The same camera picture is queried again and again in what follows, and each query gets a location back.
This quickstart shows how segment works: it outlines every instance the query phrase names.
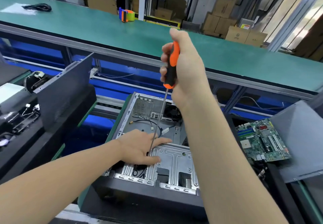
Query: hand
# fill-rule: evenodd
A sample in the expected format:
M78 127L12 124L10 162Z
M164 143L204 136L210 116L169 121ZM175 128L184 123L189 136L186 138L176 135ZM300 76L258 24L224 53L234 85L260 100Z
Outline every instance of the hand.
M188 108L188 103L202 91L210 90L209 83L205 74L205 67L199 54L197 53L189 35L185 31L171 28L170 35L180 46L180 55L177 61L177 82L172 91L172 100L182 111ZM167 58L172 48L172 43L162 47L163 54L161 60L167 64ZM165 82L166 67L160 68L161 81Z
M148 134L137 129L120 136L117 141L121 146L121 160L134 165L153 165L160 162L158 156L147 156L153 136L154 133ZM152 147L167 142L172 142L172 140L166 137L156 138Z

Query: screwdriver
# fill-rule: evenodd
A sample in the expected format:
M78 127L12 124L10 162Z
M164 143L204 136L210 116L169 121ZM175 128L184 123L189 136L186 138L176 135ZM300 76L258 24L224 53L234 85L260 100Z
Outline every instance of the screwdriver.
M161 111L160 111L160 114L158 117L158 122L157 122L156 129L154 132L154 137L152 138L152 141L151 141L149 154L151 154L152 145L154 144L158 125L159 125L159 122L160 122L160 120L163 116L163 113L164 113L168 90L173 89L175 87L175 80L177 78L176 66L177 66L177 60L178 60L179 55L180 55L180 46L179 46L178 42L174 41L173 45L172 45L172 49L171 49L171 51L168 55L168 58L167 58L167 73L165 75L165 83L164 83L164 87L166 88L166 93L165 93L165 97L163 100L163 104L161 106Z

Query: motherboard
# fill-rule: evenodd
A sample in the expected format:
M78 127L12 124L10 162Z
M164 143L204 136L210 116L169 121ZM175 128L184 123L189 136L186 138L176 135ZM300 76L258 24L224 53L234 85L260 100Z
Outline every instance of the motherboard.
M236 129L241 146L249 158L271 162L291 157L269 119L239 125Z

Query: black fan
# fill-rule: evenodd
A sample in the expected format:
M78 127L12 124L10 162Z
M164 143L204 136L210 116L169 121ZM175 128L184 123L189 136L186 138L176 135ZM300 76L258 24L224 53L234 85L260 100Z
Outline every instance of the black fan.
M164 117L170 118L173 121L180 121L182 115L180 110L175 105L167 104L164 110Z

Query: green workbench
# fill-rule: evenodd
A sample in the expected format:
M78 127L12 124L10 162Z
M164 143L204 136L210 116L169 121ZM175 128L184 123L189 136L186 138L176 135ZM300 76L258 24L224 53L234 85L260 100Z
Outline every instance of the green workbench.
M53 11L36 15L0 12L0 23L17 24L152 56L160 56L161 47L172 41L168 27L143 21L124 23L116 15L66 2L0 0L0 11L14 3L47 3ZM189 35L207 70L306 91L318 91L323 85L323 63L201 34Z

